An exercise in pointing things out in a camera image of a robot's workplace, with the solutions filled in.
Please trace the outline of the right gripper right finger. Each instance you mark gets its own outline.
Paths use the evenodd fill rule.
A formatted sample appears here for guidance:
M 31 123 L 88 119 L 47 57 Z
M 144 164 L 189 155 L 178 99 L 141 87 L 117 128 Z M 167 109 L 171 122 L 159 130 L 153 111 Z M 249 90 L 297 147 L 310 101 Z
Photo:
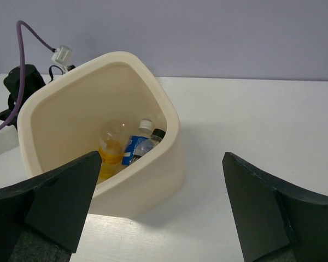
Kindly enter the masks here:
M 231 152 L 222 167 L 244 261 L 328 261 L 328 196 Z

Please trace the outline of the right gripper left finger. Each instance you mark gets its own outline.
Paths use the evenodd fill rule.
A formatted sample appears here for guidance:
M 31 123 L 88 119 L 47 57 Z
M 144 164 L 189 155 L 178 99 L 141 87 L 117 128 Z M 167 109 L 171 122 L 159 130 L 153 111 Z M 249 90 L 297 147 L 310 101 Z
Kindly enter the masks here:
M 0 189 L 0 261 L 70 261 L 101 167 L 97 151 Z

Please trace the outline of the orange label plastic bottle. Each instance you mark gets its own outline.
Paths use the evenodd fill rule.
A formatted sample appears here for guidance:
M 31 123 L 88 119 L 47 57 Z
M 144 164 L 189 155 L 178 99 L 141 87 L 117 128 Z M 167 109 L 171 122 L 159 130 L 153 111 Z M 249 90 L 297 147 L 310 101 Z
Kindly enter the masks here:
M 128 123 L 123 119 L 103 124 L 99 137 L 99 154 L 102 158 L 99 177 L 109 179 L 119 172 L 129 137 Z

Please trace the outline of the blue label plastic bottle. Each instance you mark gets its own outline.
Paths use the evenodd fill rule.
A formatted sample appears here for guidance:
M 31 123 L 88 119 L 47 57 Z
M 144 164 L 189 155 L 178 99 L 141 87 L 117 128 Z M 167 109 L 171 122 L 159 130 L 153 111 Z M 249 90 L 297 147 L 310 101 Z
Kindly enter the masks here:
M 129 166 L 133 158 L 136 147 L 143 141 L 150 138 L 153 132 L 153 122 L 151 120 L 141 120 L 137 132 L 129 137 L 125 147 L 121 164 L 125 167 Z

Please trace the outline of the black cap pepsi bottle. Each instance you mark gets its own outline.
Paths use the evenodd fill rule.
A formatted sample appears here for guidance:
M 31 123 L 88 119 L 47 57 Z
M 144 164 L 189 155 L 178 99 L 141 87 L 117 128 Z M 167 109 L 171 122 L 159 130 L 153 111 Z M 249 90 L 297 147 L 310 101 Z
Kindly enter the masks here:
M 154 129 L 150 138 L 144 140 L 135 148 L 130 164 L 134 163 L 135 161 L 143 157 L 145 154 L 147 154 L 149 151 L 151 151 L 153 148 L 155 148 L 165 137 L 165 134 L 166 132 L 162 129 Z

